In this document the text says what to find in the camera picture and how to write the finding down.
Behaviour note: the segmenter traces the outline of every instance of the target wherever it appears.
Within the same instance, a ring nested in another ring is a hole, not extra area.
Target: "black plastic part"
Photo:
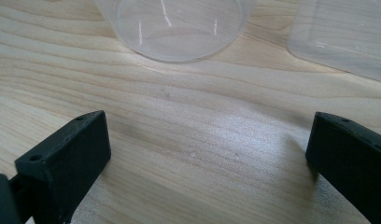
[[[0,224],[69,223],[110,157],[104,111],[71,120],[15,161],[10,182],[0,175]]]
[[[306,158],[371,223],[381,223],[380,134],[317,112]]]

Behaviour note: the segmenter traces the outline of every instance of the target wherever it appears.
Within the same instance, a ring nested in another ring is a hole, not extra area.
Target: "clear plastic cup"
[[[230,44],[255,0],[95,0],[118,38],[151,59],[182,62]]]

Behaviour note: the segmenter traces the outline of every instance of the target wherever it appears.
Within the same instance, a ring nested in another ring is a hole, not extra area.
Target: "transparent plastic container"
[[[300,58],[381,81],[381,0],[303,0],[288,48]]]
[[[203,58],[241,33],[255,0],[95,0],[118,38],[155,60]]]

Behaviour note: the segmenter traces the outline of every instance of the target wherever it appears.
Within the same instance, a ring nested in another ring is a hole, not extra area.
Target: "wooden table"
[[[123,46],[92,0],[0,0],[0,173],[103,109],[112,160],[73,223],[368,223],[306,150],[316,111],[381,133],[381,83],[286,49],[299,0],[260,0],[195,63]]]

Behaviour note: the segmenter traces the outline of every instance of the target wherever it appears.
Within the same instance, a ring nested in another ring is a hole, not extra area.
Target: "wood grain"
[[[0,0],[0,173],[103,109],[112,161],[73,223],[368,223],[304,152],[324,111],[381,133],[381,83],[286,50],[299,2],[258,2],[195,63],[123,46],[92,0]]]

